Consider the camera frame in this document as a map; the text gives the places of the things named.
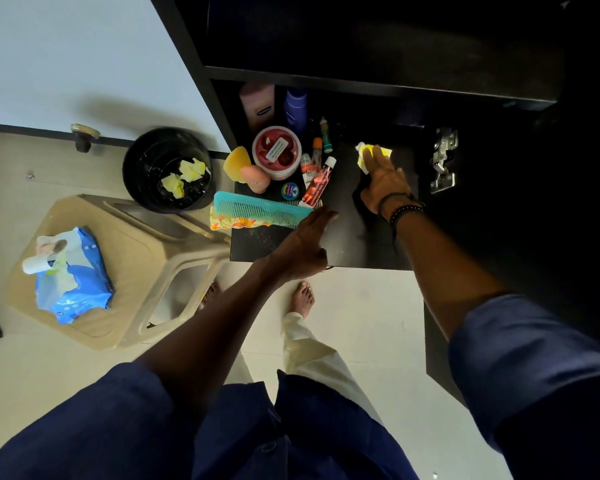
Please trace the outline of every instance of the blue bottle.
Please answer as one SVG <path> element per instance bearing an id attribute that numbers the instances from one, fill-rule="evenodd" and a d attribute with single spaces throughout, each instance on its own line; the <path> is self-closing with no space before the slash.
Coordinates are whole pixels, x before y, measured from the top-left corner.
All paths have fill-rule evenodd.
<path id="1" fill-rule="evenodd" d="M 283 109 L 285 112 L 285 117 L 287 118 L 289 129 L 296 133 L 296 135 L 300 136 L 302 133 L 304 133 L 309 115 L 306 89 L 288 89 Z"/>

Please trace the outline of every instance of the comb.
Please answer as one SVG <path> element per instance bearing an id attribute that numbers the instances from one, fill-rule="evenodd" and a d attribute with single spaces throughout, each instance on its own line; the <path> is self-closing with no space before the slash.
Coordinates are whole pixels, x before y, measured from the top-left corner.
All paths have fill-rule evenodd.
<path id="1" fill-rule="evenodd" d="M 313 209 L 274 202 L 248 195 L 216 192 L 214 209 L 217 215 L 270 222 L 276 226 L 295 229 Z"/>

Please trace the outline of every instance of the cream pants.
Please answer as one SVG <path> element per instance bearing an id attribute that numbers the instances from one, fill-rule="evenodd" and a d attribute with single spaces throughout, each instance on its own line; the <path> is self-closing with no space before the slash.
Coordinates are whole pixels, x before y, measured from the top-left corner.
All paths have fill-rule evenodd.
<path id="1" fill-rule="evenodd" d="M 382 424 L 367 395 L 353 379 L 340 354 L 319 342 L 304 324 L 302 315 L 290 312 L 282 318 L 283 365 L 287 374 L 297 374 L 335 389 Z M 225 384 L 253 382 L 242 354 L 238 354 Z"/>

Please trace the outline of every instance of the paper roll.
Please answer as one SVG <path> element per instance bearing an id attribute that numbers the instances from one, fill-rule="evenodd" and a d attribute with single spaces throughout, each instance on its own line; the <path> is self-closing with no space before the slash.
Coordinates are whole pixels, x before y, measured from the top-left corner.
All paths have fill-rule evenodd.
<path id="1" fill-rule="evenodd" d="M 56 255 L 33 256 L 31 258 L 26 258 L 22 262 L 22 270 L 26 274 L 42 273 L 44 271 L 49 271 L 55 262 Z"/>

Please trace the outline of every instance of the white floor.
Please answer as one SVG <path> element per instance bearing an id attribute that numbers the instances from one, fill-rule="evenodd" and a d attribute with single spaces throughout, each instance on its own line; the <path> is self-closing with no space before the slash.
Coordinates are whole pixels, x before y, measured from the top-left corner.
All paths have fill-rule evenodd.
<path id="1" fill-rule="evenodd" d="M 0 134 L 0 446 L 150 347 L 91 351 L 21 316 L 5 297 L 8 273 L 54 201 L 78 193 L 128 198 L 120 170 L 124 152 L 96 146 L 83 155 L 71 142 Z M 28 172 L 35 180 L 26 178 Z M 227 265 L 220 284 L 231 285 L 247 267 Z M 422 296 L 413 273 L 335 268 L 310 282 L 316 294 L 311 329 L 342 354 L 421 479 L 511 478 L 467 410 L 425 373 Z M 272 397 L 281 366 L 279 320 L 294 286 L 273 295 L 243 346 L 254 380 L 264 380 Z"/>

